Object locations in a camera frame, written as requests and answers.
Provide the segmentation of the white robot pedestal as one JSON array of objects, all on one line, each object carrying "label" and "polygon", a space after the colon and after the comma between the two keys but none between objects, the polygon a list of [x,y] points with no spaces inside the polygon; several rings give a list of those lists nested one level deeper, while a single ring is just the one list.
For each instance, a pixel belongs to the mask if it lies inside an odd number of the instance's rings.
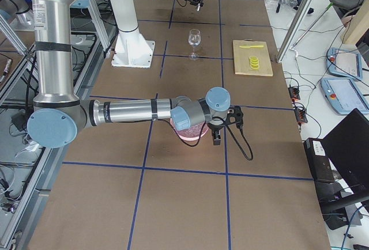
[{"label": "white robot pedestal", "polygon": [[112,65],[148,69],[151,66],[154,41],[147,41],[140,33],[133,0],[110,0],[118,37]]}]

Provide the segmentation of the blue teach pendant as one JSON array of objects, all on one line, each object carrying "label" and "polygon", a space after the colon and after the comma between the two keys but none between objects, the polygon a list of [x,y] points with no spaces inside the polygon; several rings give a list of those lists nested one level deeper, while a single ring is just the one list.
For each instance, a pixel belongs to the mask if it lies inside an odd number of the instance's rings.
[{"label": "blue teach pendant", "polygon": [[332,75],[359,81],[363,79],[362,56],[357,51],[332,47],[328,50],[326,65]]},{"label": "blue teach pendant", "polygon": [[325,97],[338,114],[348,115],[358,109],[362,114],[368,115],[368,101],[350,78],[325,77],[320,84]]}]

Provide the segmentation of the blue teach pendant far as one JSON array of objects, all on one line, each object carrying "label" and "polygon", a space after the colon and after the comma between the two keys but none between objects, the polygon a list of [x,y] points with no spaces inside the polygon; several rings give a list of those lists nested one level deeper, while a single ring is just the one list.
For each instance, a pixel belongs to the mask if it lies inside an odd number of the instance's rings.
[{"label": "blue teach pendant far", "polygon": [[328,50],[326,65],[332,75],[359,81],[363,79],[362,56],[357,51],[332,47]]}]

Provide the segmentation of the reacher grabber stick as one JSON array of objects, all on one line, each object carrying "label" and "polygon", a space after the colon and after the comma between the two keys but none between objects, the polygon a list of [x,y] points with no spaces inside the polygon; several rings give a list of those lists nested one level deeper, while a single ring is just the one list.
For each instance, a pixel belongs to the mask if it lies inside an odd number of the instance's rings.
[{"label": "reacher grabber stick", "polygon": [[296,52],[296,46],[299,44],[299,42],[305,37],[306,34],[308,34],[308,32],[310,30],[312,30],[312,28],[314,27],[314,25],[325,15],[325,13],[333,6],[333,2],[329,3],[329,5],[324,9],[324,11],[321,13],[320,16],[318,16],[312,23],[311,25],[304,31],[304,33],[297,39],[297,41],[295,41],[291,46],[290,46],[290,50],[295,51]]}]

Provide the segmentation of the aluminium frame post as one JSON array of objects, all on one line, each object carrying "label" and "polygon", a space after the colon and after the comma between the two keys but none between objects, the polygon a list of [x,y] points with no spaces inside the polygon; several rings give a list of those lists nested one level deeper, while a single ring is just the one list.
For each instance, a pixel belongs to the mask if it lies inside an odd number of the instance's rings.
[{"label": "aluminium frame post", "polygon": [[282,62],[283,58],[285,57],[285,54],[290,48],[295,35],[297,34],[305,16],[307,15],[308,8],[310,7],[312,1],[313,0],[302,0],[302,3],[292,20],[291,26],[289,27],[288,32],[280,47],[280,50],[276,56],[276,61],[278,63]]}]

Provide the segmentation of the pink bowl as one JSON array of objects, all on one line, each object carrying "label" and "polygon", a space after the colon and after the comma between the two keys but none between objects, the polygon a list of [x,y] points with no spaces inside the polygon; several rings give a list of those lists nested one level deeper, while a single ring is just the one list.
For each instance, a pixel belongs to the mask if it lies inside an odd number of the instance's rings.
[{"label": "pink bowl", "polygon": [[209,127],[206,125],[204,125],[204,128],[202,129],[202,125],[203,123],[199,123],[195,126],[190,127],[189,129],[186,130],[181,130],[178,131],[177,129],[175,129],[176,133],[179,135],[179,137],[181,139],[183,139],[184,141],[196,141],[199,138],[199,134],[201,133],[201,137],[203,137],[209,130]]}]

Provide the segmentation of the steel double jigger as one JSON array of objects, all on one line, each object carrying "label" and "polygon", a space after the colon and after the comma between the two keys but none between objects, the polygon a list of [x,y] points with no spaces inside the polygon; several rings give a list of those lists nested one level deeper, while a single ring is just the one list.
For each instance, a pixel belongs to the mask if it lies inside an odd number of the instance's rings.
[{"label": "steel double jigger", "polygon": [[203,2],[199,2],[196,6],[196,11],[199,12],[201,10],[201,8],[203,7],[204,3]]}]

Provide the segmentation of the black laptop monitor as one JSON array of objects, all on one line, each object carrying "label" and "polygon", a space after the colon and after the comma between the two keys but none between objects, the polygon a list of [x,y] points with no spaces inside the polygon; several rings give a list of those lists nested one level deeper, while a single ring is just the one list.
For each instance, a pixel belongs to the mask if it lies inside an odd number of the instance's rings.
[{"label": "black laptop monitor", "polygon": [[352,221],[355,204],[368,205],[368,119],[352,110],[324,138],[304,142],[318,202],[329,229]]}]

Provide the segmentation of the clear ice cubes pile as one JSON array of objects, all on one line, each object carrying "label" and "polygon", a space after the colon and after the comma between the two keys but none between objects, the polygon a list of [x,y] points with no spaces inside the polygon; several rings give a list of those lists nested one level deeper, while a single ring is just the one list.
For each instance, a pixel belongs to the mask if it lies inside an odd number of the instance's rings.
[{"label": "clear ice cubes pile", "polygon": [[190,127],[189,129],[186,129],[186,130],[182,130],[182,131],[178,131],[178,134],[180,136],[183,136],[183,137],[186,137],[186,138],[196,138],[196,137],[199,137],[199,134],[203,134],[207,131],[207,126],[205,126],[203,128],[203,130],[201,129],[202,128],[202,123],[200,124],[197,124],[195,126],[192,126]]}]

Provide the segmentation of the bamboo cutting board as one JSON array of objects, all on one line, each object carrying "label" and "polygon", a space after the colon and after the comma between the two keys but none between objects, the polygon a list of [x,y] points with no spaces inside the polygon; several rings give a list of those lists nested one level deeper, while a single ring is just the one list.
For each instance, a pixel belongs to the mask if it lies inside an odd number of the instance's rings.
[{"label": "bamboo cutting board", "polygon": [[272,77],[268,47],[264,41],[233,40],[234,72],[237,75]]}]

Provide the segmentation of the blue teach pendant near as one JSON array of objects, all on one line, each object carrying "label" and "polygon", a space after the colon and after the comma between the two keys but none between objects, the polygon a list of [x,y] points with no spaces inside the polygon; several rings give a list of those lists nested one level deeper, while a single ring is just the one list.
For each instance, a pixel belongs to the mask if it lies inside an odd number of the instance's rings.
[{"label": "blue teach pendant near", "polygon": [[348,115],[358,109],[362,114],[368,115],[368,101],[350,78],[325,77],[320,84],[325,97],[338,114]]}]

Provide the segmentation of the yellow plastic knife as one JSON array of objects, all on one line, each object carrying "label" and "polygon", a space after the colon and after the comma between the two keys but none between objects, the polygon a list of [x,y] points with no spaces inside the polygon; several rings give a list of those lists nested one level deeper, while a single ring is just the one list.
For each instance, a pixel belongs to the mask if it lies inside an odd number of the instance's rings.
[{"label": "yellow plastic knife", "polygon": [[239,48],[243,48],[243,49],[264,48],[264,45],[263,44],[258,44],[258,45],[241,45],[241,46],[239,46]]}]

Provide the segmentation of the clear wine glass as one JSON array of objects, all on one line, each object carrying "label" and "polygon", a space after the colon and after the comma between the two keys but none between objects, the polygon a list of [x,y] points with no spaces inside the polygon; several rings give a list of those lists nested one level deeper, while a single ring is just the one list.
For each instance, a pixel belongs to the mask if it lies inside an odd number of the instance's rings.
[{"label": "clear wine glass", "polygon": [[190,54],[190,59],[191,60],[197,60],[198,59],[198,55],[195,52],[195,48],[198,47],[201,43],[201,32],[198,29],[191,29],[189,31],[189,36],[188,36],[188,42],[189,44],[192,46],[193,51]]}]

